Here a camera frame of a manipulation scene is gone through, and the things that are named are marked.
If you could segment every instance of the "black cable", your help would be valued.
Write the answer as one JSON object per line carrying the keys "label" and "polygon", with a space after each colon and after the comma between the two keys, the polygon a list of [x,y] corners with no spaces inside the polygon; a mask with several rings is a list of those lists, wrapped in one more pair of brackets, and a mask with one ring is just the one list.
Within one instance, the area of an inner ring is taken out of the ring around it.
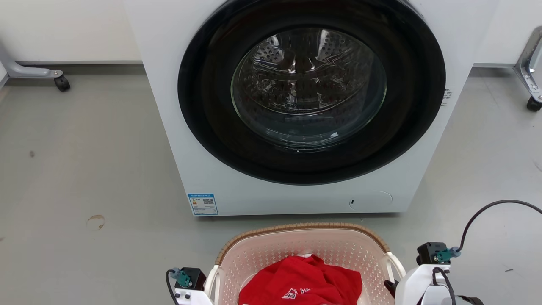
{"label": "black cable", "polygon": [[467,230],[469,230],[469,227],[473,223],[474,219],[476,219],[476,217],[478,217],[478,215],[480,215],[483,211],[489,209],[492,206],[496,206],[496,205],[499,205],[499,204],[520,204],[520,205],[524,205],[524,206],[528,206],[530,208],[533,208],[538,213],[542,214],[542,209],[540,209],[537,206],[534,206],[534,205],[532,205],[532,204],[530,204],[528,202],[524,202],[524,201],[520,201],[520,200],[505,199],[505,200],[499,200],[499,201],[491,202],[487,206],[481,208],[478,212],[476,212],[476,214],[474,214],[474,216],[471,217],[471,219],[467,223],[467,226],[465,227],[465,230],[463,231],[463,235],[461,236],[461,244],[459,245],[459,248],[455,252],[459,252],[459,251],[461,251],[461,249],[463,249],[463,244],[465,243],[465,236],[467,236]]}
{"label": "black cable", "polygon": [[442,274],[442,276],[444,277],[444,280],[446,281],[446,285],[448,286],[448,291],[450,292],[451,305],[456,305],[455,304],[454,288],[451,287],[450,280],[448,279],[448,276],[446,275],[446,272],[444,272],[444,270],[442,270],[440,267],[434,267],[433,268],[433,285],[438,285],[437,278],[436,278],[436,273],[437,272],[440,272]]}
{"label": "black cable", "polygon": [[171,283],[169,281],[169,274],[170,273],[175,273],[175,271],[172,270],[172,269],[166,271],[167,289],[170,291],[171,298],[173,299],[173,302],[175,303],[175,305],[179,305],[179,303],[177,303],[177,298],[175,297],[175,294],[173,293],[173,290],[171,290]]}

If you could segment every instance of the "brown basket rim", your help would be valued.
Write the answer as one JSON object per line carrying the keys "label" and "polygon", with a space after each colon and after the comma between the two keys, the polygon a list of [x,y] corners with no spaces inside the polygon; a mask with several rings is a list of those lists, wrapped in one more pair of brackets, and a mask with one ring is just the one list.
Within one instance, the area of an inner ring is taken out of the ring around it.
{"label": "brown basket rim", "polygon": [[296,230],[307,230],[307,229],[339,229],[339,230],[353,230],[361,232],[367,236],[369,236],[372,240],[374,240],[378,246],[382,249],[384,253],[390,252],[390,248],[388,245],[384,242],[384,240],[378,236],[373,230],[370,230],[364,226],[352,224],[352,223],[298,223],[298,224],[289,224],[289,225],[280,225],[280,226],[273,226],[273,227],[266,227],[261,228],[257,230],[247,231],[245,233],[241,233],[234,238],[230,239],[229,242],[227,242],[223,247],[222,250],[220,250],[220,253],[218,253],[218,256],[215,261],[215,265],[221,265],[222,260],[224,260],[224,256],[226,256],[226,253],[238,242],[254,236],[269,234],[269,233],[278,233],[278,232],[287,232],[287,231],[296,231]]}

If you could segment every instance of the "teal connector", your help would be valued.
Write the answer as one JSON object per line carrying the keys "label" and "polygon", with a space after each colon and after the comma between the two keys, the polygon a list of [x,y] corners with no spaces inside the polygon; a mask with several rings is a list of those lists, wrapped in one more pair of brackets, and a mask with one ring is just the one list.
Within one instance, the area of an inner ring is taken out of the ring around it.
{"label": "teal connector", "polygon": [[180,270],[179,268],[173,268],[173,271],[175,273],[171,274],[171,277],[177,280],[177,283],[181,287],[190,287],[190,277],[184,273],[183,270]]}
{"label": "teal connector", "polygon": [[458,247],[451,247],[446,250],[442,250],[435,255],[434,260],[438,263],[444,263],[451,260],[452,257],[458,257],[461,252],[458,252]]}

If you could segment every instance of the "white washing machine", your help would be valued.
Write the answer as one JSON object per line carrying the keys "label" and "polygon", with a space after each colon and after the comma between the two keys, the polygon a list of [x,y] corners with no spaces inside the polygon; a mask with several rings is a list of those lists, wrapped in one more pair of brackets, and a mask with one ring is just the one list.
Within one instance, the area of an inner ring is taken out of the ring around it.
{"label": "white washing machine", "polygon": [[194,216],[406,211],[496,7],[125,5]]}

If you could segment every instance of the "round glass window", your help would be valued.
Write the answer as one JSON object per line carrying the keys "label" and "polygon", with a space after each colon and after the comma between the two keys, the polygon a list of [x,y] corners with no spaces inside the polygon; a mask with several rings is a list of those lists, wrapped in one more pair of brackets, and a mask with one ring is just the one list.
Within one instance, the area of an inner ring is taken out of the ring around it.
{"label": "round glass window", "polygon": [[281,147],[319,149],[363,128],[386,94],[376,54],[344,33],[299,28],[273,35],[241,60],[231,81],[240,119]]}

